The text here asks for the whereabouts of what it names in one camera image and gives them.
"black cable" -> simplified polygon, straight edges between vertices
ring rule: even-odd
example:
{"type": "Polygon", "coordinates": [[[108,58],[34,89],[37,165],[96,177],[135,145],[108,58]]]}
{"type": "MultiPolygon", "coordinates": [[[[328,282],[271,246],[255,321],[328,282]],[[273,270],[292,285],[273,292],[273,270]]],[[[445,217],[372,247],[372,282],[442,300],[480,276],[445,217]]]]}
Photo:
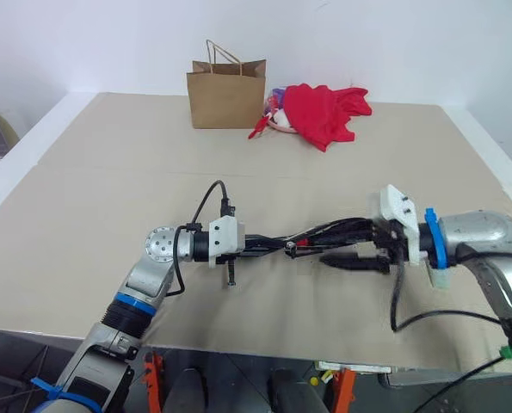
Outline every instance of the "black cable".
{"type": "Polygon", "coordinates": [[[177,258],[177,244],[179,243],[179,234],[181,230],[186,230],[187,226],[179,225],[176,229],[176,233],[173,236],[173,267],[176,271],[177,282],[179,283],[179,289],[172,291],[171,293],[166,293],[166,297],[171,297],[172,295],[179,295],[185,292],[185,284],[183,283],[183,278],[181,277],[181,270],[179,269],[179,259],[177,258]]]}
{"type": "Polygon", "coordinates": [[[326,224],[321,224],[314,226],[313,228],[310,228],[309,230],[300,232],[298,234],[294,234],[291,237],[286,237],[287,241],[297,243],[298,241],[301,241],[302,239],[309,238],[311,236],[314,236],[316,234],[325,233],[331,229],[337,228],[340,225],[347,225],[349,228],[350,226],[353,226],[354,224],[359,224],[360,222],[368,221],[366,218],[344,218],[344,219],[337,219],[335,221],[327,222],[326,224]]]}
{"type": "MultiPolygon", "coordinates": [[[[38,357],[45,352],[45,349],[46,349],[46,346],[43,346],[40,351],[38,353],[35,354],[35,356],[32,358],[32,360],[26,365],[26,367],[24,367],[24,369],[22,369],[21,373],[18,375],[18,379],[19,380],[22,380],[22,377],[24,376],[24,374],[26,374],[26,372],[30,369],[31,366],[34,365],[35,361],[38,360],[38,357]]],[[[10,396],[14,395],[16,393],[16,388],[13,389],[13,391],[11,392],[10,396]]]]}
{"type": "Polygon", "coordinates": [[[191,224],[194,224],[196,222],[196,220],[198,219],[198,216],[200,215],[200,211],[202,211],[202,208],[204,207],[204,204],[206,204],[208,196],[210,196],[212,191],[218,185],[220,185],[220,187],[221,187],[221,193],[223,194],[223,199],[225,199],[225,200],[228,199],[228,197],[227,197],[227,189],[225,188],[225,184],[223,183],[223,181],[218,179],[216,182],[214,182],[210,186],[210,188],[207,190],[206,194],[204,195],[204,198],[202,198],[202,201],[200,202],[200,205],[198,205],[198,209],[196,210],[196,213],[194,213],[193,219],[190,221],[191,224]]]}
{"type": "Polygon", "coordinates": [[[4,404],[0,404],[0,412],[2,409],[5,409],[9,404],[14,403],[18,398],[21,398],[24,395],[36,393],[37,391],[42,391],[43,389],[33,389],[28,391],[21,391],[20,393],[9,394],[8,396],[0,397],[0,402],[6,402],[4,404]]]}
{"type": "Polygon", "coordinates": [[[414,317],[411,317],[401,324],[397,324],[397,305],[399,301],[399,297],[401,295],[401,289],[403,287],[404,282],[404,251],[403,248],[398,248],[397,252],[397,261],[398,261],[398,271],[397,277],[395,279],[395,285],[393,287],[392,292],[392,304],[390,306],[390,326],[392,327],[393,332],[397,333],[409,325],[415,323],[416,321],[423,320],[428,317],[434,316],[466,316],[466,317],[474,317],[479,318],[484,321],[489,321],[491,323],[500,324],[500,321],[496,318],[485,316],[483,314],[478,314],[476,312],[471,311],[462,311],[462,310],[434,310],[423,312],[422,314],[418,314],[414,317]]]}
{"type": "Polygon", "coordinates": [[[438,398],[439,396],[445,394],[447,391],[451,390],[453,387],[455,387],[455,386],[459,385],[460,383],[468,380],[469,378],[471,378],[471,376],[474,376],[474,375],[476,375],[478,373],[481,373],[485,369],[487,369],[489,367],[492,367],[495,364],[497,364],[497,363],[499,363],[499,362],[501,362],[503,360],[504,360],[504,357],[497,357],[494,360],[487,361],[485,364],[482,364],[481,366],[474,368],[470,372],[464,374],[459,379],[456,379],[454,382],[449,383],[448,385],[442,387],[436,394],[434,394],[433,396],[430,396],[424,403],[422,403],[418,407],[416,407],[416,409],[412,413],[418,413],[420,410],[422,410],[424,407],[426,407],[435,398],[438,398]]]}
{"type": "Polygon", "coordinates": [[[284,241],[283,237],[279,238],[270,238],[265,237],[259,234],[248,234],[245,236],[245,249],[253,248],[253,247],[265,247],[274,250],[279,250],[281,248],[286,247],[287,242],[284,241]]]}
{"type": "MultiPolygon", "coordinates": [[[[49,353],[49,346],[45,346],[45,349],[43,351],[43,355],[41,356],[40,364],[38,365],[38,370],[35,372],[34,377],[39,377],[41,374],[41,369],[43,368],[43,365],[46,362],[47,353],[49,353]]],[[[26,399],[26,403],[24,404],[24,407],[22,408],[22,413],[26,413],[28,411],[28,406],[30,405],[30,400],[32,399],[32,394],[28,394],[28,398],[26,399]]]]}

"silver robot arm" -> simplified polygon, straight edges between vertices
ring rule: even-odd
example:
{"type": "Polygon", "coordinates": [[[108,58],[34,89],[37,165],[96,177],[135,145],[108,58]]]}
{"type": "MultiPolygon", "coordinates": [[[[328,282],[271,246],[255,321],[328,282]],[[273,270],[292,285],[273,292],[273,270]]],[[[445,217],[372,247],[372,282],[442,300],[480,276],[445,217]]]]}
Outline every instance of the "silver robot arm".
{"type": "MultiPolygon", "coordinates": [[[[122,282],[100,323],[93,325],[55,385],[48,390],[44,412],[115,411],[123,405],[141,339],[174,278],[175,228],[160,227],[147,236],[145,253],[122,282]]],[[[177,259],[191,261],[193,233],[178,234],[177,259]]]]}
{"type": "Polygon", "coordinates": [[[449,263],[473,272],[512,338],[512,219],[478,211],[442,218],[439,226],[449,263]]]}

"red cloth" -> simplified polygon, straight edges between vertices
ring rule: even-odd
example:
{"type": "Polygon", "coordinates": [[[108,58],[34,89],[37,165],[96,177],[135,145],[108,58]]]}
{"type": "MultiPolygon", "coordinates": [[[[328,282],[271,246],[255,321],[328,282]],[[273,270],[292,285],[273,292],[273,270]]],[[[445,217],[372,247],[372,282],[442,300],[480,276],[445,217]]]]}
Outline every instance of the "red cloth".
{"type": "Polygon", "coordinates": [[[326,86],[302,83],[288,86],[284,111],[290,125],[308,142],[325,152],[330,142],[350,142],[355,134],[345,126],[351,116],[369,115],[373,110],[365,102],[368,90],[348,88],[330,90],[326,86]]]}
{"type": "Polygon", "coordinates": [[[265,129],[265,126],[267,126],[267,121],[269,120],[269,117],[267,115],[263,116],[254,127],[254,130],[250,132],[250,135],[248,135],[248,139],[252,139],[255,137],[258,133],[263,132],[263,129],[265,129]]]}

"white wall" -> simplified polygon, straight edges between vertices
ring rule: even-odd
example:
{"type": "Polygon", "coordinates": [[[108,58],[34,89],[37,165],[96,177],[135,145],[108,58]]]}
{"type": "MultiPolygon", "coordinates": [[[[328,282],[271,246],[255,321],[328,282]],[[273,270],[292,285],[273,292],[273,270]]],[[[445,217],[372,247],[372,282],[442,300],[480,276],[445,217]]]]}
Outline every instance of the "white wall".
{"type": "Polygon", "coordinates": [[[185,94],[206,37],[269,87],[467,105],[512,157],[512,0],[0,0],[0,112],[23,133],[68,89],[185,94]]]}

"beige tabletop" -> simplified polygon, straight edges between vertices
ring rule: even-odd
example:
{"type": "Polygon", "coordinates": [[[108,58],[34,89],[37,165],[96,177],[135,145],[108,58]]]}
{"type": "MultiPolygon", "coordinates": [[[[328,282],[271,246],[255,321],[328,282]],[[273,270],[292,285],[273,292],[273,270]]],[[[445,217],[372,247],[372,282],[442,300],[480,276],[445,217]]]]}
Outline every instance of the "beige tabletop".
{"type": "MultiPolygon", "coordinates": [[[[496,178],[436,106],[373,104],[353,119],[353,143],[326,153],[297,135],[194,130],[184,96],[99,95],[0,206],[0,329],[83,337],[143,252],[146,233],[192,218],[222,179],[248,233],[280,236],[367,214],[367,195],[392,183],[448,215],[490,209],[512,216],[496,178]]],[[[208,201],[203,223],[219,213],[208,201]]],[[[341,271],[278,252],[223,268],[182,265],[187,291],[166,299],[146,339],[311,360],[467,370],[506,340],[463,317],[389,328],[393,276],[341,271]]],[[[491,314],[473,275],[453,272],[437,291],[409,268],[399,319],[431,309],[491,314]]],[[[499,368],[510,369],[509,363],[499,368]]]]}

